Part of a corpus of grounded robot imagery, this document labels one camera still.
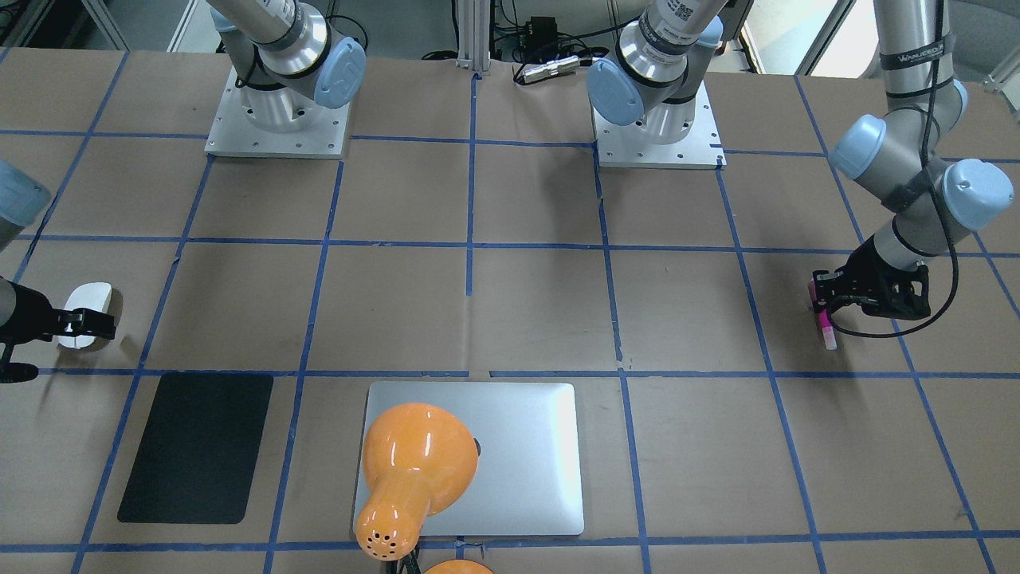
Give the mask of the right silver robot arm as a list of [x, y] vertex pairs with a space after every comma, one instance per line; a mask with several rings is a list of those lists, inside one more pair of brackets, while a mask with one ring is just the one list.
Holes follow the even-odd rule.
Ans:
[[[207, 1], [232, 59], [204, 152], [223, 159], [342, 159], [350, 104], [367, 71], [365, 49], [299, 1]], [[48, 207], [51, 194], [1, 163], [2, 250]], [[113, 340], [116, 319], [98, 309], [55, 308], [2, 277], [2, 345], [54, 336]]]

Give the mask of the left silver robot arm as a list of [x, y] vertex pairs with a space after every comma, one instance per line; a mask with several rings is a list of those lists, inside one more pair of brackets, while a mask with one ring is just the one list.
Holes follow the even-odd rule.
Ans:
[[936, 154], [967, 107], [946, 2], [878, 1], [875, 14], [888, 112], [861, 116], [830, 161], [892, 219], [842, 268], [813, 273], [811, 295], [819, 315], [857, 305], [868, 316], [922, 320], [932, 312], [929, 262], [994, 221], [1014, 188], [992, 163], [948, 163]]

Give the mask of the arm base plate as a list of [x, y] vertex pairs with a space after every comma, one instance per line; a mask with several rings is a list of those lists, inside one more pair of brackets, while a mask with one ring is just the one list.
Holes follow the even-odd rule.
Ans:
[[291, 88], [239, 88], [230, 70], [204, 150], [230, 159], [342, 159], [352, 104], [322, 108]]
[[728, 163], [704, 84], [688, 102], [662, 103], [628, 126], [596, 109], [591, 117], [601, 167], [716, 170]]

